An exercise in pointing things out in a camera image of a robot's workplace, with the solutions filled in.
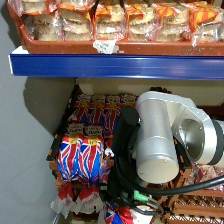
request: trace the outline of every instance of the union jack packaging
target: union jack packaging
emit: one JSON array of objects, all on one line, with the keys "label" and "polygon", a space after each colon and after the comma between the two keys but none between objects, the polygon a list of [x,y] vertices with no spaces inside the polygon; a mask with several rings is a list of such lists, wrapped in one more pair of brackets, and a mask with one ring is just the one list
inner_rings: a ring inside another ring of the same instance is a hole
[{"label": "union jack packaging", "polygon": [[75,102],[73,114],[69,117],[69,122],[88,124],[88,111],[90,104],[90,95],[80,94]]},{"label": "union jack packaging", "polygon": [[103,203],[96,185],[99,183],[99,168],[103,148],[103,127],[87,126],[79,154],[78,180],[83,183],[73,211],[78,214],[99,212]]},{"label": "union jack packaging", "polygon": [[51,208],[57,213],[67,217],[74,207],[71,181],[78,180],[78,158],[83,141],[83,129],[80,124],[68,125],[66,134],[62,137],[57,166],[62,174],[65,185],[60,190],[57,198],[52,202]]},{"label": "union jack packaging", "polygon": [[89,105],[89,124],[104,125],[105,95],[93,95]]},{"label": "union jack packaging", "polygon": [[105,136],[112,136],[121,112],[120,96],[106,95],[104,109]]},{"label": "union jack packaging", "polygon": [[98,213],[102,209],[103,202],[100,199],[98,188],[95,185],[83,185],[72,211],[75,214],[92,214],[93,212]]},{"label": "union jack packaging", "polygon": [[103,127],[86,127],[79,154],[78,179],[84,184],[98,184],[100,156],[103,148]]},{"label": "union jack packaging", "polygon": [[120,97],[121,97],[121,107],[127,106],[127,105],[135,107],[136,95],[131,93],[124,93],[124,94],[121,94]]},{"label": "union jack packaging", "polygon": [[123,224],[116,211],[116,205],[107,202],[104,205],[104,220],[106,224]]}]

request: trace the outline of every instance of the snack bag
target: snack bag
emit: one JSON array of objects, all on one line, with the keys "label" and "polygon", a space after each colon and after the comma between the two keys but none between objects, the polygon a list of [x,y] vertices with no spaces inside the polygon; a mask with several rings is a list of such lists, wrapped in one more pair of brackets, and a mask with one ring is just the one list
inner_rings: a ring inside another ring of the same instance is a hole
[{"label": "snack bag", "polygon": [[[201,164],[199,164],[199,166],[200,166],[200,168],[199,168],[199,171],[198,171],[198,175],[195,179],[195,183],[203,182],[203,181],[206,181],[206,180],[211,180],[211,179],[218,176],[216,171],[215,171],[214,166],[201,165]],[[216,186],[210,187],[208,189],[220,190],[220,187],[222,188],[223,186],[222,185],[216,185]]]},{"label": "snack bag", "polygon": [[105,95],[93,95],[89,105],[89,124],[104,125]]},{"label": "snack bag", "polygon": [[136,95],[125,93],[125,94],[121,94],[120,97],[121,97],[121,107],[127,106],[127,105],[135,107]]},{"label": "snack bag", "polygon": [[122,220],[117,212],[116,205],[105,203],[104,205],[104,220],[106,224],[116,223],[122,224]]},{"label": "snack bag", "polygon": [[57,9],[55,0],[8,0],[8,4],[18,16],[51,13]]},{"label": "snack bag", "polygon": [[62,213],[65,218],[75,206],[71,181],[78,180],[78,159],[83,142],[83,128],[80,127],[80,124],[68,124],[58,155],[57,165],[65,185],[60,190],[55,201],[52,202],[51,208],[57,214]]},{"label": "snack bag", "polygon": [[103,149],[103,127],[86,127],[79,154],[79,182],[98,184],[100,156]]},{"label": "snack bag", "polygon": [[190,38],[187,7],[178,3],[154,3],[152,7],[160,21],[156,41],[173,42]]},{"label": "snack bag", "polygon": [[112,136],[121,112],[120,96],[106,95],[104,109],[105,136]]},{"label": "snack bag", "polygon": [[60,16],[65,41],[89,41],[92,39],[93,18],[89,11],[61,9]]},{"label": "snack bag", "polygon": [[153,8],[148,7],[143,0],[125,0],[124,8],[127,20],[128,40],[149,41],[155,39],[158,29],[158,17]]},{"label": "snack bag", "polygon": [[95,0],[58,0],[58,8],[59,9],[68,9],[74,11],[88,11],[91,9]]},{"label": "snack bag", "polygon": [[78,213],[92,214],[98,213],[103,209],[103,202],[99,196],[99,190],[95,185],[83,185],[83,189],[79,193],[75,201],[72,211]]},{"label": "snack bag", "polygon": [[219,29],[223,24],[223,9],[205,1],[182,5],[189,8],[193,46],[199,42],[219,41]]},{"label": "snack bag", "polygon": [[126,21],[119,0],[101,0],[95,13],[95,40],[122,40]]},{"label": "snack bag", "polygon": [[100,157],[103,148],[103,128],[86,127],[85,137],[80,148],[78,180],[83,183],[72,211],[91,214],[102,209],[102,201],[96,188],[99,183]]},{"label": "snack bag", "polygon": [[61,41],[61,20],[58,12],[33,16],[34,39],[40,41]]},{"label": "snack bag", "polygon": [[69,122],[88,124],[88,110],[91,96],[80,94],[75,102],[73,114],[68,118]]}]

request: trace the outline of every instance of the orange tray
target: orange tray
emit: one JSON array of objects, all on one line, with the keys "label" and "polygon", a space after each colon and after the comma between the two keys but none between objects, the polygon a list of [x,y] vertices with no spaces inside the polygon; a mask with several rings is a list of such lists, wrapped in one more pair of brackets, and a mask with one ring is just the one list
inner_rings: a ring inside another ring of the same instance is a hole
[{"label": "orange tray", "polygon": [[[21,45],[32,54],[97,54],[93,41],[38,41],[27,33],[23,19],[6,4],[15,23]],[[200,43],[193,47],[186,42],[132,42],[118,41],[116,54],[127,55],[173,55],[173,56],[224,56],[224,42]]]}]

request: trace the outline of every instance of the gray wall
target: gray wall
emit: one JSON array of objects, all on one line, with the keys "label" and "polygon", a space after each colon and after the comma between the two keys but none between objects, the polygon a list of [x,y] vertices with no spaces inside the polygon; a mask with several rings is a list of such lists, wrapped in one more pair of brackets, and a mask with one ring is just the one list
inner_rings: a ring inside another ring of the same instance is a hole
[{"label": "gray wall", "polygon": [[[8,54],[20,44],[4,2],[0,9],[0,223],[52,223],[57,192],[45,159],[74,79],[13,77]],[[112,80],[82,78],[80,85],[89,94],[141,94],[162,86],[196,104],[224,102],[223,81]]]}]

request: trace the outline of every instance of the blue shelf edge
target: blue shelf edge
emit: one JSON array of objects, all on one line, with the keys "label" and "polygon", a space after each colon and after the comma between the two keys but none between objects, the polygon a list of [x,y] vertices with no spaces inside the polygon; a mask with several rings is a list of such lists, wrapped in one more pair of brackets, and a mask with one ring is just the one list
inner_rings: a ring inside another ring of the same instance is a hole
[{"label": "blue shelf edge", "polygon": [[224,56],[9,55],[14,76],[224,80]]}]

